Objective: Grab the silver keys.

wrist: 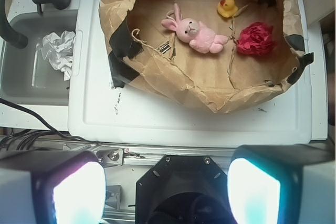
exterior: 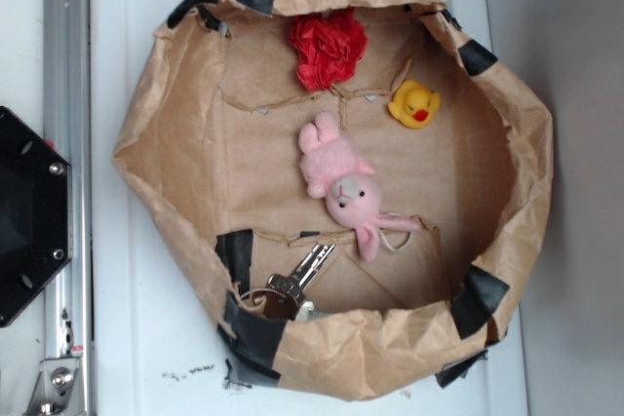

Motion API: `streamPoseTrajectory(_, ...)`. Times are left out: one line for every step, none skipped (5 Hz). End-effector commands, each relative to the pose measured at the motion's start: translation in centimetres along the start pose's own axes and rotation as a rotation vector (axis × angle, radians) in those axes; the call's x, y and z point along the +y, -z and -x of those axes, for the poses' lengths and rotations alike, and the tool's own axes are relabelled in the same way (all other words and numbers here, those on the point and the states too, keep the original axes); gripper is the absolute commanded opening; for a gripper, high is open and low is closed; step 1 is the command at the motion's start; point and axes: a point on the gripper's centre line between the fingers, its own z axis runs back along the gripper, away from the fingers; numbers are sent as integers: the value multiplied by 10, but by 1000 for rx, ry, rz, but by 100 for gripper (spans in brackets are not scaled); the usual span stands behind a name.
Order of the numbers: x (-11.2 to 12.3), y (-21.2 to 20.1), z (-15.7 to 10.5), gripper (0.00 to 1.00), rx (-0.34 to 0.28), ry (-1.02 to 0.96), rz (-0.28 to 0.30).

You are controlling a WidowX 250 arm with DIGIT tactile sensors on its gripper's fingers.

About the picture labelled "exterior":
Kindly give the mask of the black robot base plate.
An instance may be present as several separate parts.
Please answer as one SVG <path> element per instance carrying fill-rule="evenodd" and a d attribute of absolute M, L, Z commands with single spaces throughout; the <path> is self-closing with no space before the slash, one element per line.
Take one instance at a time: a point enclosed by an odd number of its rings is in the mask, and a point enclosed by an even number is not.
<path fill-rule="evenodd" d="M 1 108 L 1 326 L 9 326 L 70 259 L 70 165 Z"/>

